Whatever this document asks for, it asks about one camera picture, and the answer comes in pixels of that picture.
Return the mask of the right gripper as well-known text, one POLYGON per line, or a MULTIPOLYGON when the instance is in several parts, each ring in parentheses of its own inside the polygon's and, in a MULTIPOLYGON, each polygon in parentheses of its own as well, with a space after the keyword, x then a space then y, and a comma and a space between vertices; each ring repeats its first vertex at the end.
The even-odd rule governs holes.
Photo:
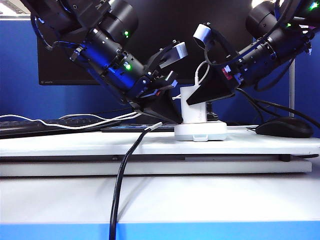
POLYGON ((224 64, 221 69, 212 68, 208 79, 201 82, 199 88, 186 100, 188 105, 216 101, 234 95, 235 88, 245 88, 248 64, 244 58, 234 63, 224 64))

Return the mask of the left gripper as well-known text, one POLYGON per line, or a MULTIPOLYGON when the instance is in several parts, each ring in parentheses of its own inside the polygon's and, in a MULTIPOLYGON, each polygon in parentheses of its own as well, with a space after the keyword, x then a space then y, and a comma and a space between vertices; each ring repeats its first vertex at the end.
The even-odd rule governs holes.
POLYGON ((182 123, 183 118, 174 106, 168 90, 176 87, 178 74, 170 71, 167 76, 152 78, 143 75, 126 93, 128 100, 139 99, 139 103, 130 101, 132 109, 144 116, 169 123, 182 123))

